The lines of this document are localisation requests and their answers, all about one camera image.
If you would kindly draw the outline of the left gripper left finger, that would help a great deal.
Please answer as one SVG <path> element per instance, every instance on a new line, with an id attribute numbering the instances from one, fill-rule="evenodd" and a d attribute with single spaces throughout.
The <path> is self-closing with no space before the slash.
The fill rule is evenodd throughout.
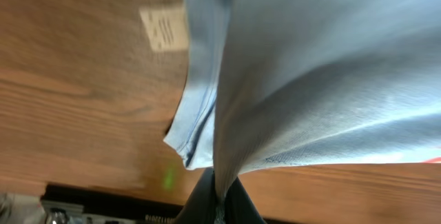
<path id="1" fill-rule="evenodd" d="M 217 197 L 214 189 L 214 170 L 204 170 L 174 224 L 214 224 Z"/>

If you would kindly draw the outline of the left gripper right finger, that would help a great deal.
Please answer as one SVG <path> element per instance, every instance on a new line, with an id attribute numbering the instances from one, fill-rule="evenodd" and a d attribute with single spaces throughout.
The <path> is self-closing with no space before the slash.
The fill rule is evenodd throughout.
<path id="1" fill-rule="evenodd" d="M 228 189 L 224 204 L 226 224 L 266 224 L 239 178 Z"/>

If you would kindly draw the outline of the light blue t-shirt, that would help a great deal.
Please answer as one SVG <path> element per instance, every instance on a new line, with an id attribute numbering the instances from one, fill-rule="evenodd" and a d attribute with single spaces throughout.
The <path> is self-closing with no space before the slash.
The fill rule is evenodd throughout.
<path id="1" fill-rule="evenodd" d="M 255 170 L 440 158 L 440 0 L 184 0 L 141 18 L 153 51 L 189 52 L 164 141 L 214 170 L 217 206 Z"/>

